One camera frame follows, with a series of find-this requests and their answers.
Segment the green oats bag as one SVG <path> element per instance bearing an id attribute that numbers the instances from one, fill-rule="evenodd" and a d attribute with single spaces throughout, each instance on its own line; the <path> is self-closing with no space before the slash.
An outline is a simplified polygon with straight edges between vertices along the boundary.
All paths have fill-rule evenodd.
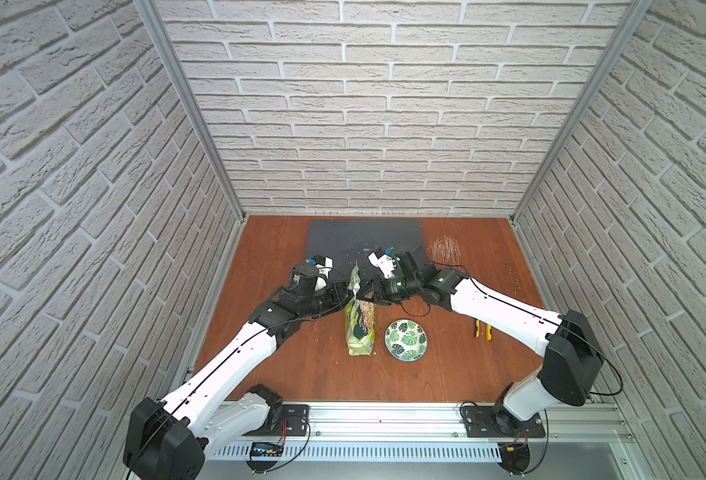
<path id="1" fill-rule="evenodd" d="M 376 305 L 360 300 L 357 297 L 361 288 L 359 267 L 355 265 L 351 271 L 348 290 L 351 299 L 347 303 L 345 313 L 345 334 L 348 354 L 351 357 L 370 356 L 373 353 L 376 337 Z"/>

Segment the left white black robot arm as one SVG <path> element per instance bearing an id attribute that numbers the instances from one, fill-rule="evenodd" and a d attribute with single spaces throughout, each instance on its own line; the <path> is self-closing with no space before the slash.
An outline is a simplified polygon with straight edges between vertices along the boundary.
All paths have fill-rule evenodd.
<path id="1" fill-rule="evenodd" d="M 163 399 L 145 398 L 134 408 L 123 453 L 129 472 L 140 479 L 194 479 L 226 445 L 275 422 L 282 401 L 263 385 L 224 402 L 302 323 L 342 310 L 350 295 L 344 281 L 274 291 L 197 374 Z"/>

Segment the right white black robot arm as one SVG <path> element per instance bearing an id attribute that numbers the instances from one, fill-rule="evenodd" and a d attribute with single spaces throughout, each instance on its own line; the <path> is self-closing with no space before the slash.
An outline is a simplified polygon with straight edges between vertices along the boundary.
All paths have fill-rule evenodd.
<path id="1" fill-rule="evenodd" d="M 490 326 L 542 358 L 539 367 L 501 394 L 494 406 L 498 417 L 524 422 L 556 404 L 582 406 L 591 395 L 604 358 L 583 314 L 515 300 L 482 285 L 459 265 L 433 263 L 419 248 L 377 250 L 369 262 L 377 273 L 362 282 L 358 299 L 391 305 L 419 297 Z"/>

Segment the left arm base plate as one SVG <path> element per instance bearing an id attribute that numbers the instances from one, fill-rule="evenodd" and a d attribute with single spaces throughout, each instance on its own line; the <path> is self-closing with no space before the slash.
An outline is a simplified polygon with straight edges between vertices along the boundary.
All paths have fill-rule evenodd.
<path id="1" fill-rule="evenodd" d="M 309 404 L 284 404 L 281 411 L 269 418 L 262 427 L 247 436 L 306 437 L 308 435 Z"/>

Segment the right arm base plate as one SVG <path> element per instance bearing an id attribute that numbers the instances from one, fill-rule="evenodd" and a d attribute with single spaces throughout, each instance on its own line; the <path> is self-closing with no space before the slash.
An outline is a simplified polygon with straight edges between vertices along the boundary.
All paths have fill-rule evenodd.
<path id="1" fill-rule="evenodd" d="M 478 405 L 464 402 L 459 414 L 468 438 L 542 439 L 546 437 L 545 423 L 539 414 L 521 421 L 496 405 Z"/>

